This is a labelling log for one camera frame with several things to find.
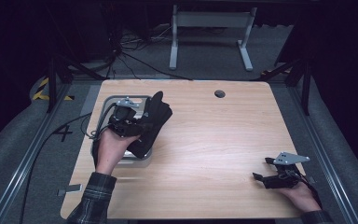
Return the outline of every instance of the hand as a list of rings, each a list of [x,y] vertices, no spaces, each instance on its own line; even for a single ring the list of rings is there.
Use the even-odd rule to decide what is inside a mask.
[[[291,189],[277,189],[277,191],[289,198],[295,207],[304,213],[322,210],[313,198],[312,191],[302,182],[298,182]]]
[[[127,147],[138,139],[139,136],[120,137],[110,129],[101,133],[100,145],[98,148],[98,163],[95,172],[104,175],[111,175],[113,169],[123,158]]]

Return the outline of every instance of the dark background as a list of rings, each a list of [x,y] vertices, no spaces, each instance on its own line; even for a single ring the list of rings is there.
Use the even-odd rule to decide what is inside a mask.
[[[46,74],[52,52],[77,62],[103,59],[112,49],[109,34],[119,39],[126,27],[147,39],[149,28],[171,22],[171,6],[110,7],[109,23],[98,4],[0,1],[0,132],[31,103],[29,90]],[[101,25],[88,26],[92,21]],[[310,58],[322,98],[358,159],[358,1],[306,11],[259,7],[255,25],[263,24],[296,24],[279,62]]]

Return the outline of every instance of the gray carpet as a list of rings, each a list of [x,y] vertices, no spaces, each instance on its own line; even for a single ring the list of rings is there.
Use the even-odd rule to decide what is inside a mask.
[[[253,72],[245,72],[236,47],[236,40],[241,39],[241,31],[228,29],[216,35],[197,29],[180,33],[178,66],[175,71],[168,68],[171,42],[162,40],[142,50],[126,51],[157,68],[158,71],[132,58],[120,56],[122,61],[115,61],[109,76],[111,78],[170,78],[167,74],[175,74],[193,79],[249,80],[259,77],[261,71],[273,68],[275,59],[290,30],[291,27],[281,26],[253,29],[248,43],[248,51],[254,66]],[[90,63],[87,66],[92,67],[97,63]],[[105,76],[107,69],[100,71],[100,74]],[[301,116],[302,112],[297,109],[296,100],[290,94],[291,90],[279,83],[284,77],[285,75],[275,77],[271,88],[296,150],[299,154],[311,157],[311,161],[304,163],[304,167],[308,176],[315,181],[314,186],[319,191],[324,209],[330,213],[336,223],[347,223],[337,203],[337,196],[331,190],[330,180],[317,160],[315,145]],[[76,76],[69,91],[65,93],[74,96],[75,99],[62,101],[59,104],[54,118],[48,125],[44,139],[65,122],[89,113],[100,84],[100,81],[92,80],[87,76]],[[38,85],[39,83],[35,83],[33,89],[30,90],[31,96]],[[295,91],[299,90],[301,90],[301,85],[295,89]],[[33,103],[0,133],[0,199],[47,115],[47,108],[48,101],[33,100]],[[313,82],[311,83],[309,119],[329,159],[334,164],[337,175],[358,216],[358,161],[331,118]],[[67,131],[72,133],[68,133],[64,139],[62,134],[53,134],[42,147],[33,170],[23,223],[64,223],[60,216],[63,197],[57,196],[57,190],[64,189],[69,183],[84,136],[82,130],[86,130],[87,124],[87,118],[71,122]],[[12,204],[9,204],[3,223],[20,222],[25,185],[26,180],[22,183]],[[114,223],[123,222],[126,223],[126,221],[114,221]],[[291,218],[279,219],[276,223],[289,224],[301,223],[301,221]]]

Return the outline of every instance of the table surface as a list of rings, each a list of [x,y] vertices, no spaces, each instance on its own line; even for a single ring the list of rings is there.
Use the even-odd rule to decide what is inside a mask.
[[[226,96],[218,98],[216,90]],[[252,172],[276,175],[266,157],[295,153],[281,112],[265,82],[187,80],[104,81],[88,133],[103,102],[112,95],[163,91],[173,115],[162,127],[145,168],[116,168],[109,218],[280,218],[299,211],[281,194],[265,189]],[[86,187],[94,171],[91,140],[85,136],[70,185]],[[297,165],[302,174],[301,164]],[[67,193],[62,217],[83,191]]]

